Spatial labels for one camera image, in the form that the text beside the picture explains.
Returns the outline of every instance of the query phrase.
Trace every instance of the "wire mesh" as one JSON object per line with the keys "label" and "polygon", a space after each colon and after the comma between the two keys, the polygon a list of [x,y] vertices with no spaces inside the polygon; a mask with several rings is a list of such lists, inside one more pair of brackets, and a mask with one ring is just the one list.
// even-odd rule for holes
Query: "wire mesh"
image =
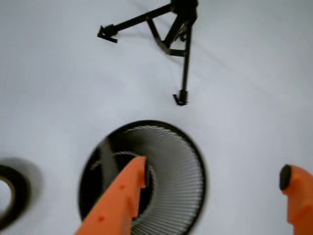
{"label": "wire mesh", "polygon": [[[160,121],[128,124],[111,133],[109,139],[120,170],[135,156],[146,156],[149,161],[150,182],[141,192],[139,217],[133,222],[132,234],[187,234],[200,214],[206,191],[204,165],[194,143],[181,130]],[[101,167],[105,170],[106,166],[100,166],[99,157],[93,156],[93,164],[89,161],[93,171]],[[97,189],[98,196],[103,190]],[[86,197],[80,199],[80,205],[87,200]],[[90,208],[85,206],[85,210],[80,206],[83,218],[94,201],[89,202]]]}

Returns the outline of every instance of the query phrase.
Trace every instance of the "black tape roll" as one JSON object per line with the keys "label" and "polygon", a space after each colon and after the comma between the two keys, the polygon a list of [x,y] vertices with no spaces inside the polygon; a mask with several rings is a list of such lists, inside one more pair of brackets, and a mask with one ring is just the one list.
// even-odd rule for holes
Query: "black tape roll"
{"label": "black tape roll", "polygon": [[5,181],[12,192],[10,206],[0,215],[1,230],[21,215],[29,199],[30,187],[24,176],[8,166],[0,165],[0,180]]}

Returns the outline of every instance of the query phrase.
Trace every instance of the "white floor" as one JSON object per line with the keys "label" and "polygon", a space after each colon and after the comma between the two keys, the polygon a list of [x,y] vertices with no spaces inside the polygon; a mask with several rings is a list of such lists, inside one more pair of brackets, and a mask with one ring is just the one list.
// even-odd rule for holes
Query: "white floor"
{"label": "white floor", "polygon": [[[0,1],[0,164],[33,186],[3,234],[74,234],[89,154],[140,119],[176,125],[203,153],[209,194],[192,234],[292,234],[278,177],[286,163],[313,172],[313,1],[202,1],[184,107],[172,99],[182,60],[160,51],[146,23],[118,44],[96,37],[101,24],[166,3]],[[156,20],[160,32],[173,19]]]}

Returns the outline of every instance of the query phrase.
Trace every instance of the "tripod mount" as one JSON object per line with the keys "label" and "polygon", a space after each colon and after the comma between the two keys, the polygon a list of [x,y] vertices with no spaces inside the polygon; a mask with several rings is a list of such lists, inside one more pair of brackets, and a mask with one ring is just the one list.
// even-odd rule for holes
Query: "tripod mount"
{"label": "tripod mount", "polygon": [[[198,0],[171,0],[171,3],[160,7],[156,10],[147,12],[143,15],[137,16],[131,20],[119,23],[117,25],[110,24],[106,27],[100,27],[98,37],[108,40],[113,43],[117,43],[117,39],[112,38],[119,31],[132,27],[142,22],[147,22],[152,35],[158,44],[158,46],[168,55],[184,57],[184,69],[182,76],[182,85],[179,95],[174,94],[174,99],[177,105],[186,105],[188,98],[187,80],[189,69],[189,57],[190,57],[190,44],[192,26],[197,19]],[[157,28],[153,22],[153,18],[164,15],[166,13],[173,12],[177,14],[169,32],[164,40],[161,40]],[[171,49],[173,41],[180,39],[185,42],[185,50]]]}

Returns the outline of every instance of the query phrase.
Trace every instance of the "orange tool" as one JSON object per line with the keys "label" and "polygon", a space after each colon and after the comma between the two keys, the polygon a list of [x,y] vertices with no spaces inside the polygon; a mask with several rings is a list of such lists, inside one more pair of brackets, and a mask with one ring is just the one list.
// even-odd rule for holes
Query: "orange tool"
{"label": "orange tool", "polygon": [[146,157],[132,159],[104,192],[76,235],[130,235],[145,188]]}
{"label": "orange tool", "polygon": [[288,197],[288,222],[294,235],[313,235],[313,176],[286,165],[280,172],[280,189]]}

